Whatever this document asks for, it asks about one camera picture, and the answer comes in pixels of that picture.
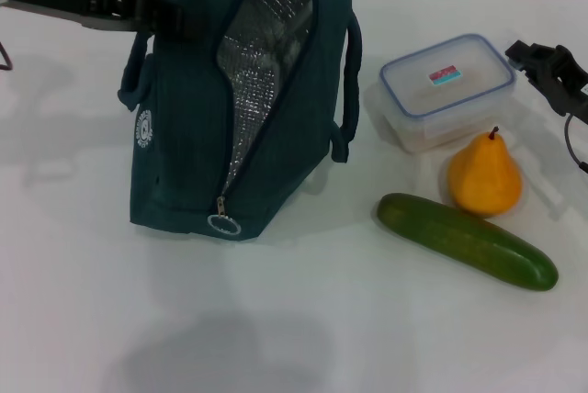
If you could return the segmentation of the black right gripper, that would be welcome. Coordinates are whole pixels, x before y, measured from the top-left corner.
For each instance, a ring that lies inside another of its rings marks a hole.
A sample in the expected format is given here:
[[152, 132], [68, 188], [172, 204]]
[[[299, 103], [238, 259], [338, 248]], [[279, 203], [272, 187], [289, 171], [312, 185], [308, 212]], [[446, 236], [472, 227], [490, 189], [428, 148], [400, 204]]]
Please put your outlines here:
[[557, 114], [571, 114], [587, 123], [587, 72], [568, 49], [517, 40], [504, 54], [536, 90], [546, 90], [546, 98]]

